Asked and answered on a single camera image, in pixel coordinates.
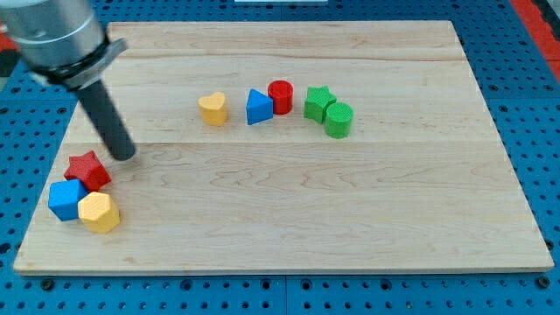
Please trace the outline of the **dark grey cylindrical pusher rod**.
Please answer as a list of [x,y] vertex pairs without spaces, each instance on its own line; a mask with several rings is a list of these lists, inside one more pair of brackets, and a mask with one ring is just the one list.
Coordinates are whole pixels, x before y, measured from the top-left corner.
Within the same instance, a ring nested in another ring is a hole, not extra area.
[[103,82],[97,80],[76,95],[110,156],[117,161],[133,158],[136,146]]

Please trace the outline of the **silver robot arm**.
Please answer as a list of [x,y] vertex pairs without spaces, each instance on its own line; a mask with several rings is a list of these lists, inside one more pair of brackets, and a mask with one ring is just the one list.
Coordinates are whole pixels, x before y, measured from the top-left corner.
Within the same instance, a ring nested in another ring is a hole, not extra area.
[[40,82],[76,95],[110,155],[132,158],[136,147],[102,82],[127,43],[109,39],[90,2],[1,0],[1,22]]

